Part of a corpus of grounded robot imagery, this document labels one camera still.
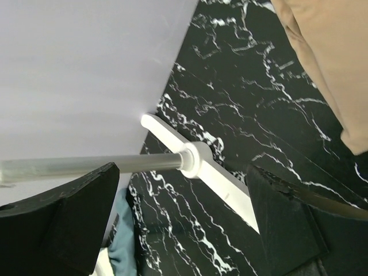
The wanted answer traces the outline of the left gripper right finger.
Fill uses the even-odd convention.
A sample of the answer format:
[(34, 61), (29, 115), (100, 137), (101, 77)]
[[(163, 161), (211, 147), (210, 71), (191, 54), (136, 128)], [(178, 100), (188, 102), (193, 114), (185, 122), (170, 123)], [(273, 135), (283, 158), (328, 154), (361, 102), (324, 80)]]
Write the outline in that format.
[(367, 275), (367, 210), (253, 165), (246, 183), (271, 275)]

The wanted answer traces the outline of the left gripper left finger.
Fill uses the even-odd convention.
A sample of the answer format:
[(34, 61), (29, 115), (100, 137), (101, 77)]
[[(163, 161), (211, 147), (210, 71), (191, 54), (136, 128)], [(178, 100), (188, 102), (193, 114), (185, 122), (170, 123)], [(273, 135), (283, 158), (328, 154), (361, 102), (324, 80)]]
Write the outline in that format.
[(119, 178), (108, 163), (1, 206), (1, 275), (91, 275)]

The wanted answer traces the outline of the beige t shirt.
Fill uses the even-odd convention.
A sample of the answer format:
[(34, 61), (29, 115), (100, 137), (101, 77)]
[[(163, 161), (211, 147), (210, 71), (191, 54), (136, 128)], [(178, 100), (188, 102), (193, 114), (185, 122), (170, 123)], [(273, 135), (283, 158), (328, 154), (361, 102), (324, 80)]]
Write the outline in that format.
[(367, 152), (367, 1), (273, 1), (299, 62), (343, 127)]

